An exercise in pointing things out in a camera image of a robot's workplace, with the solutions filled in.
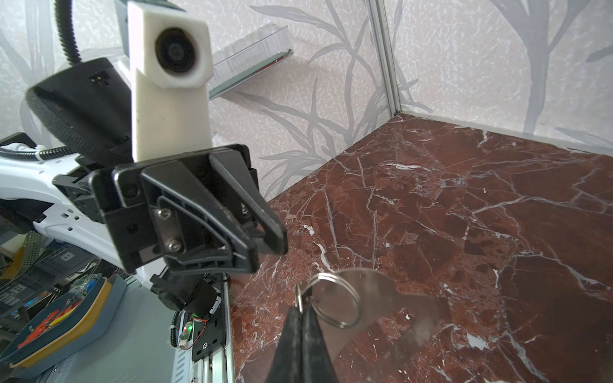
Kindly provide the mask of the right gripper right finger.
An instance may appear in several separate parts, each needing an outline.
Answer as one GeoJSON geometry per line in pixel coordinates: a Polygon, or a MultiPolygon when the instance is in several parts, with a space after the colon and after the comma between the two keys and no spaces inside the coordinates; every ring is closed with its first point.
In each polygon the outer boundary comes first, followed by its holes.
{"type": "Polygon", "coordinates": [[[303,312],[303,382],[332,383],[338,378],[312,306],[303,312]]]}

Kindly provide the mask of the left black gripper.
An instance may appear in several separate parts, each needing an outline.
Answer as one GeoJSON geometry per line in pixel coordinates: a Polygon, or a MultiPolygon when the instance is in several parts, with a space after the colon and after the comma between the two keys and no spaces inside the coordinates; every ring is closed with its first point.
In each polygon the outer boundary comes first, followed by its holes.
{"type": "Polygon", "coordinates": [[[148,282],[174,311],[209,311],[214,274],[253,274],[260,253],[288,252],[246,145],[99,169],[89,189],[122,268],[163,263],[148,282]]]}

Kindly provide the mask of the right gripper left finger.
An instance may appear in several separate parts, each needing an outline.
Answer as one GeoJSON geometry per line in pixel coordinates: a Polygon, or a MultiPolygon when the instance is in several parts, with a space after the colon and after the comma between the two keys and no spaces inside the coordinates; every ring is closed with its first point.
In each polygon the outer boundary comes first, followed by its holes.
{"type": "Polygon", "coordinates": [[[287,313],[266,382],[300,382],[302,329],[303,316],[298,308],[292,306],[287,313]]]}

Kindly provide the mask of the silver split keyring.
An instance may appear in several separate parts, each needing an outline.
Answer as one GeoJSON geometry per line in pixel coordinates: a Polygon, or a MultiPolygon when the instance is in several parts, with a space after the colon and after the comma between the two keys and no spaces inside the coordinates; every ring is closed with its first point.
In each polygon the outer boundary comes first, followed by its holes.
{"type": "Polygon", "coordinates": [[[295,306],[303,313],[312,307],[318,318],[332,327],[351,329],[362,317],[362,300],[357,290],[333,273],[315,274],[295,285],[295,306]]]}

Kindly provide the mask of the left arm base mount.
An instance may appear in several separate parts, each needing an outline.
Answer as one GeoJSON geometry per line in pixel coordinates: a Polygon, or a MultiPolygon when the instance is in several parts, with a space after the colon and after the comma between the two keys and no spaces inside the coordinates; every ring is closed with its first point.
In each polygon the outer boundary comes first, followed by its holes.
{"type": "Polygon", "coordinates": [[[208,287],[204,288],[204,293],[198,296],[194,311],[197,320],[194,328],[196,344],[191,351],[193,362],[204,360],[214,351],[226,346],[228,299],[224,288],[223,282],[211,282],[208,287]]]}

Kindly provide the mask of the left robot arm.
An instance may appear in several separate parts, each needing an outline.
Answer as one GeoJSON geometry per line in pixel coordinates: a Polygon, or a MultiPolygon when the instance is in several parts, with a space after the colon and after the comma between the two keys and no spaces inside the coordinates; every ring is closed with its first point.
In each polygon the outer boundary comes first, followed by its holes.
{"type": "Polygon", "coordinates": [[[208,88],[190,88],[180,115],[147,132],[162,151],[132,153],[132,94],[98,58],[26,92],[63,145],[1,145],[1,221],[70,244],[137,278],[172,309],[199,310],[209,274],[256,273],[260,255],[285,255],[287,229],[260,194],[246,145],[212,147],[208,88]]]}

